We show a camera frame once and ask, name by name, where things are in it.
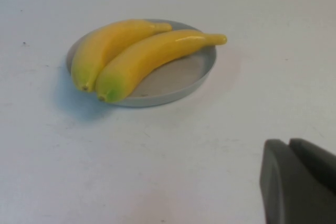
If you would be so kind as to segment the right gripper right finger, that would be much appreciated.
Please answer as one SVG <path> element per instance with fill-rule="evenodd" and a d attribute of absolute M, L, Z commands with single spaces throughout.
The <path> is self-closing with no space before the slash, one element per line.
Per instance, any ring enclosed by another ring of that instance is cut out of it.
<path fill-rule="evenodd" d="M 324 186 L 335 186 L 335 155 L 301 138 L 292 138 L 290 148 L 310 174 Z"/>

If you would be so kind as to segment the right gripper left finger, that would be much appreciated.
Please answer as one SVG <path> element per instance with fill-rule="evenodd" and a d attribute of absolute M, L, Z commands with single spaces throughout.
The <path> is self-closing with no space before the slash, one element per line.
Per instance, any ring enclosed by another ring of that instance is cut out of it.
<path fill-rule="evenodd" d="M 259 183 L 266 223 L 335 223 L 335 186 L 316 180 L 290 142 L 265 142 Z"/>

